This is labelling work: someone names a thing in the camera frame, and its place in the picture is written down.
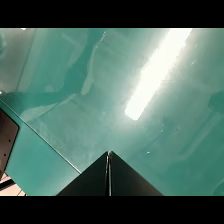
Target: glossy green tabletop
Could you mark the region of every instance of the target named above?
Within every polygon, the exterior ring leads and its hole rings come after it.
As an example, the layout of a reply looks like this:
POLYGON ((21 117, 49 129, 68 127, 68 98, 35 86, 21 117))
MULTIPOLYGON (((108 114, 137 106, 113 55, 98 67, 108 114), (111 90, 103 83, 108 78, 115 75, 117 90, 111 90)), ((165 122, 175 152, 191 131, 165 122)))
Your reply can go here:
POLYGON ((224 29, 0 29, 0 99, 72 167, 60 169, 70 179, 114 151, 164 195, 224 194, 223 38, 224 29))

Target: black pointed object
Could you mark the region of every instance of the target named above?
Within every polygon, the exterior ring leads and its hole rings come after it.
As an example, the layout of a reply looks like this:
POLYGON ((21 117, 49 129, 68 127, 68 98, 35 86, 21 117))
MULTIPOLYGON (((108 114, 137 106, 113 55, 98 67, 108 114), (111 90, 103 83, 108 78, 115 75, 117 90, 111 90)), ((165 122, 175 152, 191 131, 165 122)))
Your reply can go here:
POLYGON ((162 196, 114 152, 105 152, 58 196, 162 196))

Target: white strip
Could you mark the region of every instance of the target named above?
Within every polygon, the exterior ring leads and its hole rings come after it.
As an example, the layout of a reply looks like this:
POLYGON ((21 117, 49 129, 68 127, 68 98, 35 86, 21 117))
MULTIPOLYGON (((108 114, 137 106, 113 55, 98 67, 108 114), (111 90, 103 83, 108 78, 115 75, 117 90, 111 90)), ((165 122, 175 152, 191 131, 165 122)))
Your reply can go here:
POLYGON ((185 46, 192 28, 172 28, 141 70, 139 84, 125 109, 125 114, 138 120, 161 82, 185 46))

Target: floor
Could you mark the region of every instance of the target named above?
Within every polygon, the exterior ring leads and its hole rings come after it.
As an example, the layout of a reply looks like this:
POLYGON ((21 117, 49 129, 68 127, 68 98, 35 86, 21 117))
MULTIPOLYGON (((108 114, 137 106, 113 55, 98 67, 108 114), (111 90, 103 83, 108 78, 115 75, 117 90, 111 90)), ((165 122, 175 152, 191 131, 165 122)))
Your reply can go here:
MULTIPOLYGON (((4 174, 1 178, 0 184, 10 179, 11 178, 9 176, 4 174)), ((11 187, 5 188, 2 191, 0 190, 0 196, 25 196, 25 193, 17 184, 14 184, 11 187)))

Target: black panel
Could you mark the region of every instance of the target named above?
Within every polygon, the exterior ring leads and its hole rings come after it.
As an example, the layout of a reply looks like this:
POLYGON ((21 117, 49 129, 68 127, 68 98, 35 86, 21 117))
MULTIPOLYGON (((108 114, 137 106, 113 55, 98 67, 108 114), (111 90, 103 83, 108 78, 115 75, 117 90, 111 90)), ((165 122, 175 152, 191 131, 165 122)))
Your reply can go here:
POLYGON ((107 186, 107 155, 105 152, 82 174, 65 187, 58 196, 105 196, 107 186))
POLYGON ((112 196, 162 196, 114 152, 110 156, 112 196))
POLYGON ((6 168, 19 126, 0 109, 0 179, 6 168))

